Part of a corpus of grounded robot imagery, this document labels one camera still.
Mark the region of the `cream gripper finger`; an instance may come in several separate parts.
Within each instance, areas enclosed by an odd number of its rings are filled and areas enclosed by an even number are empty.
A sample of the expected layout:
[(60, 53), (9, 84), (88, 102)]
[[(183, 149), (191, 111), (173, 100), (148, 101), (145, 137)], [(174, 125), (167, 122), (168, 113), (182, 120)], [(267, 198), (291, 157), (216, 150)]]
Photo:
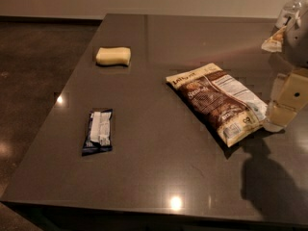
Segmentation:
[(273, 82), (264, 128), (269, 132), (285, 129), (308, 104), (308, 69), (279, 73)]

